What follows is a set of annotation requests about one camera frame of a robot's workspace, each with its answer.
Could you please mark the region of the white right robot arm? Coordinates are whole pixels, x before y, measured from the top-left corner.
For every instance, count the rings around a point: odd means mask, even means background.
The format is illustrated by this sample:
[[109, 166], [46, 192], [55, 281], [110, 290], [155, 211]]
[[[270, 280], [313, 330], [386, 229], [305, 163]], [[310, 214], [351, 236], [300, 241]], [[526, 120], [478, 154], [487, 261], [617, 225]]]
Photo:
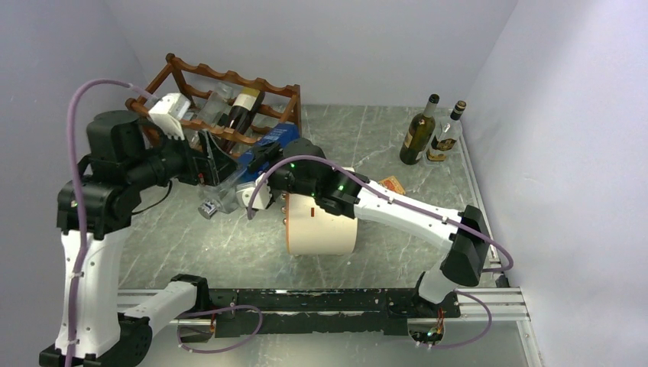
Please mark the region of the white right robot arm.
[[242, 196], [249, 217], [267, 208], [257, 199], [262, 191], [283, 191], [310, 197], [333, 216], [378, 222], [437, 246], [445, 255], [421, 275], [412, 297], [413, 309], [423, 317], [432, 316], [457, 287], [479, 285], [490, 237], [476, 206], [446, 209], [398, 194], [327, 160], [321, 147], [306, 138], [266, 148], [261, 162], [269, 167], [260, 172], [252, 192]]

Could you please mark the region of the dark green wine bottle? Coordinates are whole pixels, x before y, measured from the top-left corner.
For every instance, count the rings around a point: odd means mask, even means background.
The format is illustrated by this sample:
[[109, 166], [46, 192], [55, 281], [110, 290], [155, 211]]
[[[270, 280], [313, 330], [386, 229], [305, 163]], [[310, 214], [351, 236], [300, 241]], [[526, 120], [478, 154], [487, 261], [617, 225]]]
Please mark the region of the dark green wine bottle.
[[404, 164], [414, 165], [422, 158], [426, 144], [431, 139], [436, 127], [433, 113], [439, 100], [440, 96], [438, 94], [431, 94], [425, 109], [411, 120], [399, 153], [399, 158]]

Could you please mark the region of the dark bottle white label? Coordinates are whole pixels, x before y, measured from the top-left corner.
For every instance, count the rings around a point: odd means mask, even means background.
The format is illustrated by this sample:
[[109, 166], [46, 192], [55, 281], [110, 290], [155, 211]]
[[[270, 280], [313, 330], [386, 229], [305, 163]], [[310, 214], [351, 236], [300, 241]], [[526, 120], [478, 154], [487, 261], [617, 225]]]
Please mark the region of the dark bottle white label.
[[227, 119], [221, 121], [222, 126], [244, 135], [252, 125], [253, 119], [264, 101], [264, 97], [264, 91], [244, 87], [235, 98], [227, 115]]

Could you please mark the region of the blue boxed bottle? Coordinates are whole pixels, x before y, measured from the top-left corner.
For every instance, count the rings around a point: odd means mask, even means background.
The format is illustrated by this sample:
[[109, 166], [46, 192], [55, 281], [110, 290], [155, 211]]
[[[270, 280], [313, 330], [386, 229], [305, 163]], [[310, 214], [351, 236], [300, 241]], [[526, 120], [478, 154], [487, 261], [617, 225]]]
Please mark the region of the blue boxed bottle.
[[232, 175], [215, 187], [203, 186], [198, 207], [201, 216], [211, 219], [216, 213], [229, 214], [248, 205], [258, 178], [275, 162], [280, 151], [300, 136], [296, 125], [280, 123], [245, 151], [237, 160]]

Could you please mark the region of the clear glass liquor bottle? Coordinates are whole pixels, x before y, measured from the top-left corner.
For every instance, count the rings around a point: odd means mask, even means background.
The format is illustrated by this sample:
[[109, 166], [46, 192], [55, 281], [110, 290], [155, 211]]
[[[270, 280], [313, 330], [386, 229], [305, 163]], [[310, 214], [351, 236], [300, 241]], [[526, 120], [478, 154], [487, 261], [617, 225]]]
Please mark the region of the clear glass liquor bottle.
[[424, 155], [426, 164], [445, 161], [449, 156], [449, 153], [462, 136], [460, 118], [466, 107], [467, 102], [459, 100], [449, 114], [442, 115], [439, 118]]

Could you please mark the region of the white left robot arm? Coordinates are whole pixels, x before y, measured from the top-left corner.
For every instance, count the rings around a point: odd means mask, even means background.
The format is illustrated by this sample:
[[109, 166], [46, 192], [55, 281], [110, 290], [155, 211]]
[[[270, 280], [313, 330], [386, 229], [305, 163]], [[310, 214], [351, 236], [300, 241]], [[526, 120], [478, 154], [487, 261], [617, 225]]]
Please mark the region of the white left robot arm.
[[87, 126], [90, 152], [73, 162], [91, 174], [70, 181], [57, 196], [57, 226], [66, 258], [63, 317], [42, 366], [136, 366], [153, 337], [187, 312], [212, 308], [207, 280], [179, 274], [158, 294], [125, 311], [117, 308], [119, 264], [141, 193], [174, 181], [214, 187], [238, 169], [208, 132], [200, 150], [166, 138], [146, 148], [142, 116], [126, 110], [98, 114]]

